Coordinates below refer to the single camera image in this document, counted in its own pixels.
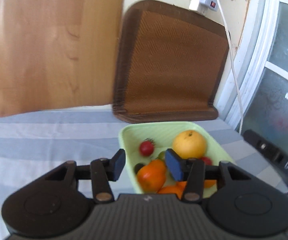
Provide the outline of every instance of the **brown cushion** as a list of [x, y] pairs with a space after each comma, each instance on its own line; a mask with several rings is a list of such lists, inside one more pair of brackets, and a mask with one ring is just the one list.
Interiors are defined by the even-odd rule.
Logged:
[[213, 100], [227, 54], [222, 25], [162, 2], [138, 2], [124, 17], [114, 114], [131, 123], [217, 118]]

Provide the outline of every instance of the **blue gripper pad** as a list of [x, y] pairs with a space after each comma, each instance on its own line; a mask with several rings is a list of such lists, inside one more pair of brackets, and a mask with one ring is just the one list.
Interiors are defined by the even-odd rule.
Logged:
[[113, 181], [117, 181], [125, 166], [125, 160], [126, 160], [125, 151], [123, 149], [119, 149], [119, 151], [114, 157], [113, 158], [115, 159], [115, 167], [114, 167], [114, 180]]
[[166, 166], [176, 181], [183, 181], [184, 172], [181, 170], [180, 160], [172, 152], [174, 152], [172, 149], [167, 149], [165, 152]]

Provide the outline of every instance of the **red tomato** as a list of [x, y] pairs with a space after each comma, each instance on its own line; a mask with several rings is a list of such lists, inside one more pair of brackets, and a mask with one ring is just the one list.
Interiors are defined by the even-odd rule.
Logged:
[[152, 140], [145, 140], [140, 144], [140, 153], [144, 157], [150, 156], [154, 152], [154, 143]]
[[213, 165], [212, 160], [208, 157], [201, 157], [200, 160], [202, 160], [205, 165]]

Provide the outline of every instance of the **wooden panel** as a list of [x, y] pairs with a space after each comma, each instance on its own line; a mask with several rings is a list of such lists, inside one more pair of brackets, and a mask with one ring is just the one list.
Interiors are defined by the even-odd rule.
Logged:
[[0, 116], [112, 102], [123, 0], [0, 0]]

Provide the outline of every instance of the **white cable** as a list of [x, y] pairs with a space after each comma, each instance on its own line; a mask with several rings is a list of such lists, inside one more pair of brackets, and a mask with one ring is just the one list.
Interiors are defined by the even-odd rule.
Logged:
[[231, 45], [231, 38], [230, 38], [230, 33], [229, 33], [229, 29], [227, 27], [227, 23], [223, 14], [223, 10], [222, 10], [222, 6], [220, 3], [220, 0], [217, 0], [217, 4], [219, 6], [220, 9], [220, 13], [224, 22], [224, 28], [225, 28], [225, 32], [226, 32], [226, 37], [227, 40], [229, 42], [229, 50], [230, 50], [230, 58], [231, 58], [231, 69], [232, 69], [232, 73], [233, 73], [233, 78], [234, 78], [234, 84], [235, 84], [235, 88], [236, 88], [236, 92], [238, 94], [238, 102], [239, 102], [239, 106], [240, 106], [240, 112], [241, 112], [241, 122], [240, 122], [240, 129], [239, 129], [239, 133], [241, 134], [242, 132], [242, 125], [243, 125], [243, 106], [242, 106], [242, 100], [241, 100], [241, 94], [240, 94], [240, 90], [239, 90], [239, 86], [238, 86], [238, 80], [236, 78], [236, 73], [235, 73], [235, 69], [234, 69], [234, 58], [233, 58], [233, 51], [232, 51], [232, 45]]

